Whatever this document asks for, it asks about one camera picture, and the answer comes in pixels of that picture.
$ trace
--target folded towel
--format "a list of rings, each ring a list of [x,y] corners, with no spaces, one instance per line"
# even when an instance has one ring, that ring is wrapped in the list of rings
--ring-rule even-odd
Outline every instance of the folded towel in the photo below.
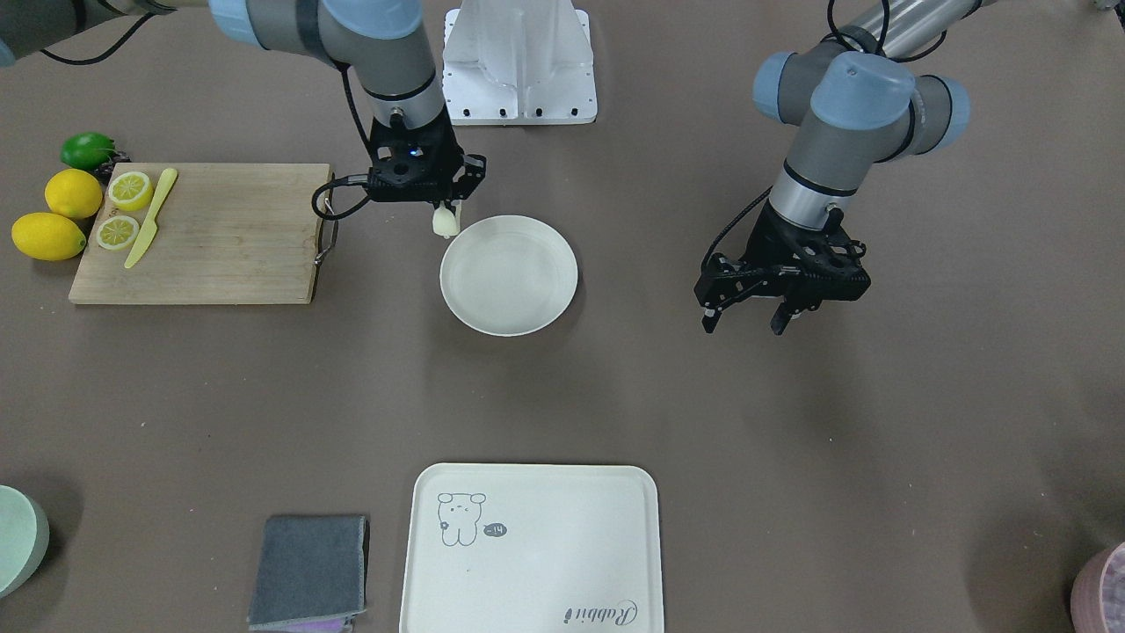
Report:
[[[367,517],[270,517],[262,535],[251,631],[351,629],[363,613]]]

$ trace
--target knife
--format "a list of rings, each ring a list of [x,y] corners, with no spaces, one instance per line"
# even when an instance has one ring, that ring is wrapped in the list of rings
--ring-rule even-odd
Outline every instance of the knife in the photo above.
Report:
[[[160,180],[156,182],[156,191],[152,195],[152,204],[148,205],[148,215],[144,216],[141,232],[137,233],[137,241],[133,243],[129,255],[125,257],[126,268],[133,268],[141,260],[141,256],[148,250],[148,245],[152,244],[153,237],[156,236],[156,228],[159,228],[156,226],[156,214],[160,212],[160,207],[164,204],[164,199],[168,198],[168,192],[172,190],[172,184],[176,183],[176,177],[179,174],[180,172],[171,166],[160,173]]]

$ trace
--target blue joint cap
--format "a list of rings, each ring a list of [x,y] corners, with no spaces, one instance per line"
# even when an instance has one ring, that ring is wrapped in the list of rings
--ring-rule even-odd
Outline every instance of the blue joint cap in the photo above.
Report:
[[[758,111],[776,120],[781,119],[777,96],[781,91],[781,73],[785,70],[785,63],[795,55],[793,52],[774,53],[763,62],[758,69],[758,74],[754,78],[754,105]]]
[[[375,39],[398,39],[422,26],[418,0],[321,0],[348,30]]]
[[[886,57],[842,53],[812,91],[810,105],[832,127],[879,129],[906,114],[915,83],[912,72]]]
[[[10,66],[16,64],[16,54],[11,52],[11,48],[0,39],[0,66]]]
[[[210,0],[208,2],[212,17],[219,30],[235,42],[242,42],[262,48],[262,43],[254,35],[254,26],[250,24],[250,9],[246,0]]]
[[[934,150],[940,150],[956,141],[965,132],[965,127],[969,127],[972,101],[969,99],[969,91],[960,82],[945,76],[934,76],[945,84],[945,89],[950,91],[951,101],[950,126],[945,128],[945,135],[942,136],[942,139],[934,145]]]

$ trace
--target cartoon animal drawing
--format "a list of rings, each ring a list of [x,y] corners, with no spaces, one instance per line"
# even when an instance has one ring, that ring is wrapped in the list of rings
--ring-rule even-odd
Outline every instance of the cartoon animal drawing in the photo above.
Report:
[[[441,542],[447,546],[471,545],[477,540],[480,505],[487,499],[475,495],[442,492],[438,496],[438,521],[441,522]]]

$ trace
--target brown table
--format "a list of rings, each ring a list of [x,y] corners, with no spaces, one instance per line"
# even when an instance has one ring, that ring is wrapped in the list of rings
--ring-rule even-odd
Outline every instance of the brown table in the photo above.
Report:
[[[456,4],[426,4],[440,53]],[[394,631],[411,488],[442,461],[646,469],[668,631],[1068,630],[1070,581],[1125,539],[1116,19],[1001,2],[912,64],[963,82],[974,120],[872,170],[847,228],[874,284],[775,338],[767,300],[705,336],[692,284],[793,137],[754,110],[757,66],[813,45],[824,2],[579,8],[597,121],[459,129],[489,159],[468,218],[532,215],[578,256],[533,336],[453,318],[425,205],[346,220],[308,306],[74,306],[76,260],[0,247],[0,481],[55,534],[0,630],[245,631],[268,516],[364,513],[357,631]],[[0,70],[0,120],[9,223],[86,129],[144,161],[364,168],[336,73],[199,9],[97,66]]]

